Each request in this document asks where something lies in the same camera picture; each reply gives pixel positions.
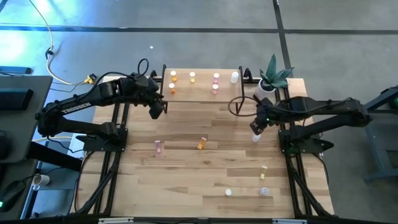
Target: gray floor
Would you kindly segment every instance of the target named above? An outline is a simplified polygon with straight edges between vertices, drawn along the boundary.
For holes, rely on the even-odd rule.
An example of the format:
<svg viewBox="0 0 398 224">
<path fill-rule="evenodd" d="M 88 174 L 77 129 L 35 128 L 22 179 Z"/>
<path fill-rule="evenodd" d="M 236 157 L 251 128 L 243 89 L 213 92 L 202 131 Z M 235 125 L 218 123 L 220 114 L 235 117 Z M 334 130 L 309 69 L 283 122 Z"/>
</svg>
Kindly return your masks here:
<svg viewBox="0 0 398 224">
<path fill-rule="evenodd" d="M 49 24 L 57 26 L 277 28 L 272 0 L 68 0 L 36 1 Z M 398 29 L 395 0 L 279 0 L 286 29 Z M 0 25 L 42 25 L 29 2 L 8 0 Z M 283 68 L 278 34 L 54 32 L 57 56 L 52 70 L 78 82 L 91 73 L 136 71 L 142 57 L 150 69 L 168 67 L 266 69 L 273 53 Z M 286 35 L 294 77 L 304 78 L 307 92 L 318 100 L 351 96 L 363 103 L 397 85 L 398 35 Z M 49 34 L 0 31 L 0 65 L 32 67 L 47 75 L 44 52 Z M 70 89 L 53 85 L 53 88 Z M 89 87 L 78 87 L 83 93 Z M 47 101 L 72 96 L 51 91 Z M 90 121 L 93 110 L 71 119 Z M 381 133 L 383 126 L 377 127 Z M 383 147 L 397 148 L 392 131 L 384 132 Z M 375 167 L 364 131 L 340 128 L 325 133 L 335 147 L 325 153 L 335 213 L 344 218 L 393 222 L 398 220 L 397 179 L 365 183 Z M 59 203 L 67 203 L 58 193 Z M 45 197 L 40 211 L 46 211 Z"/>
</svg>

